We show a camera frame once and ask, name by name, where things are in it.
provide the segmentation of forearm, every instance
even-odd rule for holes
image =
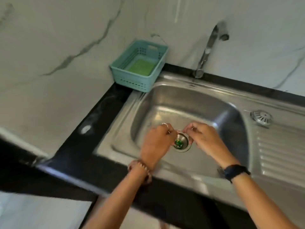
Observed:
[[[232,182],[258,228],[297,228],[249,175],[242,173]]]
[[[146,175],[146,171],[139,165],[136,165],[115,188],[104,205],[88,221],[84,228],[119,228]]]

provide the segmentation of person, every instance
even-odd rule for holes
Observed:
[[[196,142],[197,146],[210,155],[223,169],[231,165],[240,165],[213,127],[193,122],[186,126],[183,132],[189,135],[190,143]],[[107,198],[103,206],[88,220],[84,228],[119,228],[149,171],[154,170],[158,161],[166,154],[176,138],[177,131],[169,123],[152,128],[144,139],[140,152],[141,160],[133,163],[127,176]],[[232,178],[231,181],[258,228],[297,228],[252,180],[250,175],[243,172]]]

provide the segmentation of green object in drain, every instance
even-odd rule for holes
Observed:
[[[183,142],[180,139],[175,140],[175,146],[176,147],[180,148],[180,147],[182,147],[182,145],[183,145]]]
[[[144,59],[138,59],[135,63],[128,69],[132,73],[137,73],[143,76],[149,76],[151,71],[155,67],[155,63],[146,61]]]

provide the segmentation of stainless steel sink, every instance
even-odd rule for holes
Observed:
[[[131,139],[141,147],[151,127],[167,122],[174,129],[182,130],[192,121],[214,126],[233,154],[248,165],[247,134],[240,113],[230,104],[191,89],[169,85],[154,87],[139,104],[131,124]],[[120,140],[114,142],[114,146],[117,144],[120,144]],[[134,150],[131,155],[137,157],[139,151]],[[196,145],[184,153],[172,147],[163,161],[176,169],[219,177],[217,164]]]
[[[265,192],[296,224],[304,223],[305,108],[302,107],[163,73],[149,93],[131,93],[96,155],[128,165],[139,157],[149,128],[168,122],[182,130],[192,121],[215,127],[231,153],[248,167]],[[218,165],[195,144],[182,152],[170,148],[153,175],[245,208]]]

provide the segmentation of drain strainer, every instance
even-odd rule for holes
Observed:
[[[178,132],[177,139],[175,140],[173,147],[177,150],[177,152],[183,153],[188,151],[191,145],[189,145],[188,137],[182,132]]]
[[[250,116],[253,120],[262,126],[269,126],[272,124],[272,115],[263,110],[252,111]]]

